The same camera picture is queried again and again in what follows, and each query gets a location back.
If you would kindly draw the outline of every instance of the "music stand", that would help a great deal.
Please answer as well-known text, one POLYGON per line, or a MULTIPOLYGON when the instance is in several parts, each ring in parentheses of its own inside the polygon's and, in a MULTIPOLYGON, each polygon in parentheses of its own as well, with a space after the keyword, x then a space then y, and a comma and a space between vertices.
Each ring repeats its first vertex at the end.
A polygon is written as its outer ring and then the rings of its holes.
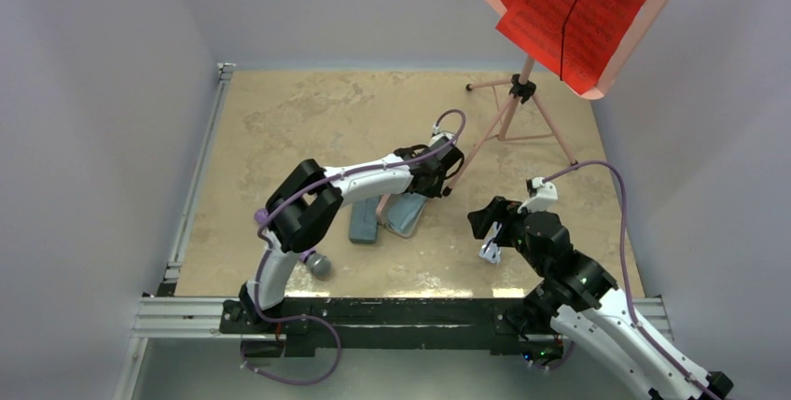
MULTIPOLYGON (((506 14, 507 8, 500 0, 484 0, 489 3, 490 6, 496 11, 500 16, 506 14)), ((648 31, 648 27, 654 22, 657 18, 661 10, 664 8, 665 4, 667 4, 668 0, 645 0, 643 3, 643 7, 638 13, 637 17, 634 18, 634 21, 631 23, 631 26, 626 31, 626 34, 623 35, 618 48, 616 49, 613 56, 610 57, 610 61, 607 63, 602 75, 599 77, 599 81, 596 85, 587 90, 582 94, 577 94, 578 96, 588 99, 588 100, 597 100, 604 97, 604 95, 612 88, 613 84, 615 83, 616 76, 620 72, 623 65, 631 56, 631 53, 637 47, 637 44, 640 43, 640 40, 643 38, 645 33, 648 31)), ((499 142, 512 142, 512 141, 527 141, 532 139, 541 139, 546 137, 555 137, 558 141, 558 144, 561 146, 563 153, 565 153, 566 157, 568 158, 569 164, 574 165, 576 164, 576 157, 574 152, 571 150, 571 147, 565 142, 562 137, 562 134, 558 127, 552 121, 551 116, 547 108, 544 106, 541 97, 535 93, 534 85, 530 87, 529 83, 529 76, 530 73, 533 71, 533 66, 535 64, 535 59, 530 57, 529 55, 525 59, 524 65, 522 66, 521 72, 519 74, 515 74, 511 78, 506 78, 502 80, 494 80, 488 81, 485 83, 471 83, 466 85, 467 90, 474 90, 478 88, 489 88, 495 86, 502 86, 502 85, 512 85, 512 89, 509 93, 508 101, 499 107, 499 111, 497 115, 494 117, 492 122, 489 124, 489 127, 486 129, 486 133, 484 133, 483 137, 478 140, 473 147, 472 151, 466 155, 465 157, 465 164, 459 170, 459 172, 453 176, 451 181, 448 183, 448 186, 445 188, 444 195, 449 195, 453 190, 453 187, 458 182, 459 178, 461 178, 462 174, 465 172, 466 168, 472 163, 472 159, 477 155, 480 149, 483 147, 483 144, 490 139, 494 139, 495 137, 499 142), (537 134, 532 136, 522 136, 522 137, 507 137, 508 128, 511 125, 511 121, 513 120, 514 114, 516 113, 517 106, 520 103, 525 103, 528 99, 532 99, 533 103, 535 103, 535 107, 538 108, 538 111, 541 113, 541 116, 547 122, 549 126, 550 133, 547 134, 537 134), (497 127, 497 124, 500 124, 500 130, 497 134, 491 135, 492 131, 497 127)))

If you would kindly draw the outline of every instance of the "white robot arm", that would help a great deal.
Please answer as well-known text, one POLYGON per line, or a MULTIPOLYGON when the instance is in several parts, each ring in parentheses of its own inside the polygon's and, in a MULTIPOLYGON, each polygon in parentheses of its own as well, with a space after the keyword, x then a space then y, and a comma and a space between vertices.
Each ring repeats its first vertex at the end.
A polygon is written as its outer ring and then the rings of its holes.
POLYGON ((528 181, 531 197, 523 202, 495 197, 467 218, 476 238, 513 247, 544 278, 522 305, 507 312, 509 324, 528 324, 569 337, 608 367, 645 400, 724 399, 733 384, 720 372, 709 373, 668 341, 639 311, 596 261, 580 253, 568 229, 546 209, 557 189, 543 178, 528 181), (678 362, 683 371, 663 352, 678 362))
POLYGON ((274 215, 267 228, 259 231, 259 236, 271 243, 266 251, 270 254, 259 280, 248 281, 240 299, 252 302, 249 294, 257 290, 262 310, 282 302, 299 253, 324 238, 340 208, 379 195, 405 192, 439 198, 448 171, 463 164, 464 154, 453 143, 453 134, 444 131, 435 131, 428 145, 399 148, 382 159, 363 164, 322 168, 313 159, 303 161, 267 202, 269 212, 282 204, 286 206, 274 215), (315 195, 311 203, 301 196, 286 202, 307 186, 322 181, 326 182, 307 192, 315 195))

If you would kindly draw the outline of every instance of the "small gray object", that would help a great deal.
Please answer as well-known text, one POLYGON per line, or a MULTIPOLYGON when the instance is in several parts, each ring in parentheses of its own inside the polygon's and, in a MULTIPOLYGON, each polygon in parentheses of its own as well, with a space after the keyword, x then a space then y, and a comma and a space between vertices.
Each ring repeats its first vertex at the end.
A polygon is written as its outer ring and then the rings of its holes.
POLYGON ((410 237, 428 198, 417 193, 405 193, 387 211, 387 226, 401 237, 410 237))
POLYGON ((313 276, 319 279, 324 279, 328 276, 329 271, 332 269, 332 263, 330 263, 329 257, 319 253, 313 253, 308 256, 305 266, 308 267, 308 271, 310 271, 313 276))
POLYGON ((368 198, 352 204, 352 221, 349 223, 349 241, 358 244, 373 244, 379 236, 376 221, 376 206, 382 197, 368 198))

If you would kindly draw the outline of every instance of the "white wall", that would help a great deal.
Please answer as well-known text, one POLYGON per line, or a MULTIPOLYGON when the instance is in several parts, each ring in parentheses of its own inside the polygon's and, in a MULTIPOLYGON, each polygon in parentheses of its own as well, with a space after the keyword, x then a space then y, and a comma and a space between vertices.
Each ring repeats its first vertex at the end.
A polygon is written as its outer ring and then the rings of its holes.
POLYGON ((789 25, 789 0, 673 0, 594 104, 646 291, 740 399, 791 392, 789 25))
POLYGON ((186 0, 221 61, 247 67, 520 69, 482 0, 186 0))
POLYGON ((0 0, 0 397, 106 399, 214 59, 182 0, 0 0))

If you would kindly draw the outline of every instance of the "beige tabletop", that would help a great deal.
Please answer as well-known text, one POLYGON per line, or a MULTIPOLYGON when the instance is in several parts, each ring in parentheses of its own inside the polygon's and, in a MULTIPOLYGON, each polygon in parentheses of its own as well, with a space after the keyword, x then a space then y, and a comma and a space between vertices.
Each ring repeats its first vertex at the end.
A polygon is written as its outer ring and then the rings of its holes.
MULTIPOLYGON (((467 114, 459 146, 469 151, 496 113, 493 90, 465 91, 469 82, 507 76, 492 72, 237 71, 221 113, 199 192, 195 219, 176 288, 178 296, 235 296, 263 251, 254 212, 294 167, 313 158, 343 166, 378 159, 402 146, 425 144, 437 116, 452 107, 467 114)), ((548 110, 579 160, 604 159, 590 102, 555 75, 534 73, 548 110)), ((500 102, 508 87, 497 90, 500 102)), ((455 131, 447 118, 443 129, 455 131)), ((531 104, 520 107, 511 134, 547 132, 531 104)), ((380 228, 373 245, 348 240, 351 209, 338 213, 318 246, 332 260, 331 277, 314 279, 297 265, 293 296, 516 297, 539 282, 527 263, 505 249, 498 265, 478 257, 466 214, 495 195, 523 200, 525 179, 567 165, 553 139, 527 144, 487 143, 453 193, 430 200, 414 236, 380 228)), ((620 210, 604 168, 587 167, 555 181, 560 215, 577 249, 619 281, 620 210)), ((628 249, 632 289, 642 288, 628 249)))

